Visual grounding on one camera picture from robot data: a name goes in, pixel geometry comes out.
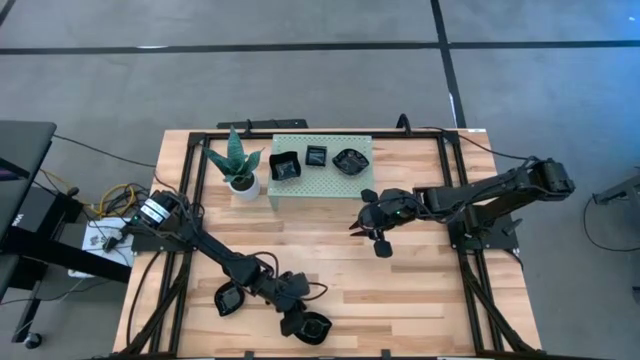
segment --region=wooden table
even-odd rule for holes
[[[190,131],[193,130],[167,131],[160,150],[158,176],[176,188]],[[485,132],[460,131],[489,147]],[[220,318],[213,304],[213,294],[228,278],[218,264],[196,253],[179,356],[243,356],[246,350],[255,351],[256,356],[283,357],[379,356],[381,349],[390,349],[396,356],[474,353],[457,256],[450,248],[445,226],[416,221],[396,228],[386,234],[393,244],[393,257],[376,258],[370,240],[349,237],[348,227],[355,214],[327,207],[310,207],[298,214],[274,213],[266,197],[271,140],[245,140],[244,144],[247,152],[265,149],[257,170],[262,184],[261,195],[250,203],[236,199],[222,182],[218,170],[212,164],[208,165],[202,194],[206,229],[235,251],[271,251],[280,259],[281,271],[302,271],[310,279],[327,284],[327,294],[310,302],[309,310],[324,314],[334,326],[327,340],[315,347],[293,336],[282,337],[279,334],[282,315],[261,299],[252,297],[247,298],[238,313]],[[212,148],[226,154],[226,141],[215,140]],[[496,174],[491,154],[464,140],[462,150],[469,181]],[[198,163],[199,153],[196,151],[194,164]],[[457,179],[451,153],[449,159]],[[410,191],[418,185],[443,184],[438,150],[432,139],[375,139],[374,166],[377,191],[392,187]],[[195,173],[194,165],[189,195],[193,191]],[[160,188],[162,186],[154,183],[154,189]],[[503,251],[486,251],[485,254],[498,308],[526,342],[539,347],[520,266]],[[114,351],[125,346],[133,295],[151,256],[142,254],[135,260]],[[161,255],[153,265],[142,287],[132,334],[141,329],[155,309],[164,256]],[[174,274],[180,262],[178,258]],[[478,309],[485,347],[490,348],[486,314],[479,303]],[[161,350],[168,348],[173,309],[167,314]]]

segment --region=green pegboard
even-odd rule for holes
[[[327,147],[326,166],[307,166],[305,156],[307,145]],[[344,149],[355,149],[362,153],[369,166],[360,174],[348,176],[333,165],[331,159]],[[269,175],[270,198],[277,197],[317,197],[360,199],[364,189],[374,189],[373,150],[371,136],[351,135],[274,135],[272,154],[297,151],[302,174],[298,178],[274,181]]]

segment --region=small black container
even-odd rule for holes
[[[271,167],[271,178],[276,181],[296,178],[302,174],[297,151],[287,151],[269,156],[269,166]]]
[[[324,166],[327,162],[327,147],[326,146],[307,146],[307,156],[305,157],[304,164],[308,166]]]
[[[369,166],[369,160],[354,149],[344,149],[332,160],[333,164],[347,175],[358,175]]]

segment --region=concrete floor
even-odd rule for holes
[[[640,38],[640,5],[632,0],[441,6],[449,41]],[[0,48],[435,41],[433,24],[427,0],[17,0],[0,27]],[[500,151],[563,162],[578,186],[564,202],[517,213],[544,348],[637,358],[640,305],[631,286],[640,258],[593,247],[580,220],[589,194],[640,165],[640,50],[455,50],[452,57],[467,125],[487,128]],[[293,117],[315,128],[382,127],[394,125],[400,112],[414,126],[453,126],[438,50],[0,56],[0,118],[53,121],[61,135],[144,162],[156,159],[165,129]],[[517,165],[496,161],[500,171]],[[89,199],[115,183],[151,178],[147,169],[58,141],[43,168]],[[626,207],[592,208],[594,238],[638,246],[640,229]],[[43,293],[56,295],[73,283],[52,269]],[[32,351],[8,344],[22,306],[0,307],[3,358],[108,353],[124,291],[108,284],[44,303],[33,329],[47,342]],[[5,300],[24,296],[11,291]]]

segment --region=wheel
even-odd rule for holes
[[[38,333],[28,333],[22,343],[27,349],[35,349],[42,344],[42,336]]]

